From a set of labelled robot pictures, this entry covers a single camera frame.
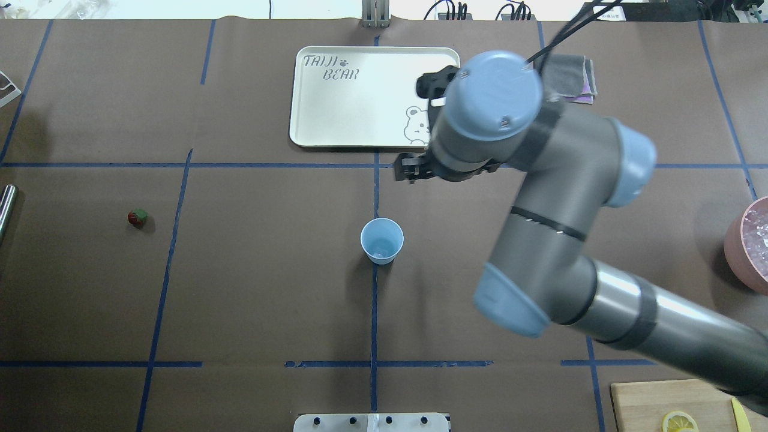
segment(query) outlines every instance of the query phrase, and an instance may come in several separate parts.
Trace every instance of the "blue tape line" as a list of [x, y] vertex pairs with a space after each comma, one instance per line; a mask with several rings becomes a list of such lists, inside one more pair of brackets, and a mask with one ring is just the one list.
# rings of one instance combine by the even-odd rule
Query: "blue tape line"
[[40, 48], [38, 48], [38, 55], [35, 57], [35, 62], [32, 63], [32, 69], [29, 71], [29, 76], [27, 77], [27, 83], [24, 85], [24, 91], [22, 92], [22, 95], [19, 97], [18, 100], [18, 106], [16, 107], [16, 113], [13, 114], [13, 120], [11, 120], [11, 127], [8, 128], [8, 134], [5, 136], [5, 144], [2, 147], [2, 152], [0, 152], [0, 163], [5, 160], [5, 154], [8, 153], [8, 147], [11, 145], [11, 140], [13, 139], [13, 131], [16, 130], [16, 124], [18, 123], [18, 118], [22, 113], [22, 108], [24, 107], [24, 101], [27, 100], [27, 95], [29, 94], [29, 90], [32, 87], [32, 79], [35, 77], [35, 72], [38, 70], [38, 65], [40, 64], [40, 58], [43, 56], [43, 50], [45, 50], [45, 44], [48, 43], [48, 36], [51, 34], [51, 27], [53, 26], [53, 20], [48, 20], [48, 26], [45, 28], [45, 34], [43, 34], [43, 40], [40, 41]]
[[287, 361], [285, 367], [371, 367], [370, 361]]
[[205, 48], [205, 61], [203, 62], [203, 74], [200, 76], [200, 85], [205, 85], [205, 77], [208, 75], [208, 61], [210, 60], [210, 48], [214, 45], [214, 30], [216, 20], [210, 20], [210, 32], [208, 33], [208, 47]]
[[373, 289], [371, 299], [371, 412], [379, 410], [378, 366], [379, 366], [379, 265], [373, 264]]
[[154, 359], [157, 355], [157, 342], [160, 340], [160, 328], [163, 323], [163, 310], [165, 309], [165, 299], [168, 292], [168, 283], [170, 282], [170, 265], [174, 260], [174, 251], [176, 250], [176, 239], [179, 232], [179, 219], [181, 216], [181, 207], [184, 205], [184, 195], [187, 192], [187, 179], [190, 174], [190, 161], [192, 160], [192, 150], [187, 154], [187, 161], [184, 165], [184, 176], [181, 178], [181, 190], [179, 191], [179, 201], [176, 206], [176, 218], [174, 219], [174, 229], [170, 236], [170, 247], [168, 248], [168, 259], [165, 263], [165, 275], [163, 277], [163, 289], [160, 292], [160, 303], [157, 306], [157, 319], [154, 322], [154, 333], [152, 335], [152, 346], [149, 352], [149, 364], [147, 365], [147, 375], [144, 377], [144, 392], [141, 395], [141, 406], [139, 408], [139, 419], [136, 423], [136, 431], [141, 432], [144, 428], [144, 415], [147, 413], [147, 399], [149, 398], [149, 389], [152, 383], [152, 370], [154, 369]]
[[[0, 361], [0, 367], [147, 367], [146, 361]], [[159, 361], [155, 367], [202, 367], [202, 361]]]
[[562, 360], [561, 366], [654, 366], [655, 363], [643, 358], [627, 360]]
[[[392, 164], [382, 164], [383, 168], [391, 168]], [[185, 164], [177, 162], [6, 162], [3, 168], [184, 168]], [[190, 164], [190, 168], [374, 168], [374, 164], [291, 164], [291, 163], [206, 163]]]
[[3, 168], [184, 168], [178, 163], [9, 162]]
[[378, 361], [380, 367], [487, 367], [493, 360]]
[[541, 21], [536, 21], [536, 25], [538, 26], [538, 44], [541, 48], [547, 46], [544, 43], [544, 26], [541, 25]]
[[202, 361], [156, 361], [155, 367], [202, 367]]
[[656, 168], [727, 169], [743, 168], [741, 164], [656, 164]]
[[373, 153], [373, 217], [379, 216], [379, 150]]
[[291, 163], [206, 163], [198, 162], [192, 168], [374, 168], [375, 164], [291, 164]]
[[704, 25], [701, 20], [698, 21], [699, 25], [699, 36], [701, 37], [701, 44], [704, 48], [704, 56], [707, 57], [707, 64], [710, 67], [710, 73], [712, 74], [712, 82], [715, 84], [715, 90], [717, 91], [717, 97], [720, 99], [720, 106], [723, 108], [723, 113], [725, 114], [725, 120], [728, 123], [728, 129], [730, 130], [730, 136], [733, 139], [733, 144], [736, 146], [736, 153], [739, 155], [739, 161], [741, 161], [742, 169], [744, 170], [744, 176], [746, 177], [746, 182], [750, 187], [750, 193], [752, 194], [752, 199], [757, 199], [757, 193], [755, 192], [755, 186], [752, 182], [752, 175], [750, 174], [749, 168], [746, 166], [746, 159], [744, 157], [744, 152], [741, 148], [741, 143], [739, 142], [739, 137], [736, 135], [736, 129], [733, 127], [733, 121], [730, 117], [730, 111], [728, 110], [728, 104], [725, 102], [725, 97], [723, 97], [723, 89], [720, 87], [720, 80], [717, 79], [717, 73], [715, 72], [715, 66], [712, 62], [712, 57], [710, 56], [710, 47], [707, 44], [707, 37], [704, 34]]
[[598, 367], [594, 363], [594, 348], [592, 338], [587, 336], [587, 352], [589, 353], [589, 371], [592, 374], [592, 391], [594, 392], [594, 405], [598, 410], [598, 426], [600, 432], [605, 432], [605, 418], [603, 417], [603, 400], [600, 396], [600, 382], [598, 381]]

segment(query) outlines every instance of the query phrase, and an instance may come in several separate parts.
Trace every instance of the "bear illustration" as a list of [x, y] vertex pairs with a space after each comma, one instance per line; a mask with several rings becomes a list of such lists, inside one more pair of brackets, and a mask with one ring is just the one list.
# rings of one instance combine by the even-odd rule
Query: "bear illustration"
[[429, 142], [429, 120], [427, 111], [419, 107], [409, 107], [406, 109], [408, 124], [403, 130], [406, 138], [412, 145], [424, 145]]

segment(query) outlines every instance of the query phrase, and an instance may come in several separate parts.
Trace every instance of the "white plate with holes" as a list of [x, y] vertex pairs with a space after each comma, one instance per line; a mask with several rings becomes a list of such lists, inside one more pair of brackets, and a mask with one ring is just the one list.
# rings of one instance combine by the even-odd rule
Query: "white plate with holes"
[[293, 432], [450, 432], [450, 418], [438, 413], [303, 414]]
[[290, 138], [302, 147], [423, 148], [427, 101], [416, 95], [416, 79], [448, 65], [460, 66], [450, 48], [302, 48]]

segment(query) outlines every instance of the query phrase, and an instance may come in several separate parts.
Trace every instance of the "metal bracket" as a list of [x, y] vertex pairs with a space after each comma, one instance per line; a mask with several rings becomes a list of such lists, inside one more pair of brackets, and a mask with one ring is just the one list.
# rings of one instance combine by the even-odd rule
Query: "metal bracket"
[[389, 0], [362, 0], [363, 27], [389, 27]]
[[16, 84], [0, 71], [0, 107], [8, 104], [22, 93]]
[[293, 432], [450, 432], [451, 416], [438, 413], [302, 414]]
[[13, 203], [16, 201], [16, 194], [18, 189], [9, 184], [5, 186], [2, 192], [2, 199], [0, 199], [0, 242], [2, 242], [5, 236], [5, 229], [8, 227], [8, 221], [11, 219], [11, 210], [13, 210]]

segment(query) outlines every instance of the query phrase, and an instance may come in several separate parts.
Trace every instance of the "metal rod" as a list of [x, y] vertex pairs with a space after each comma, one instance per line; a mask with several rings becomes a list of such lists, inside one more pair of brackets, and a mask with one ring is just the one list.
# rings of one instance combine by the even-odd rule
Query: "metal rod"
[[604, 263], [595, 267], [598, 287], [575, 330], [694, 375], [768, 416], [768, 334]]
[[13, 203], [16, 201], [16, 194], [18, 188], [13, 184], [5, 186], [2, 192], [2, 198], [0, 198], [0, 244], [3, 237], [5, 237], [5, 228], [8, 227], [8, 220], [11, 218], [11, 211], [13, 210]]

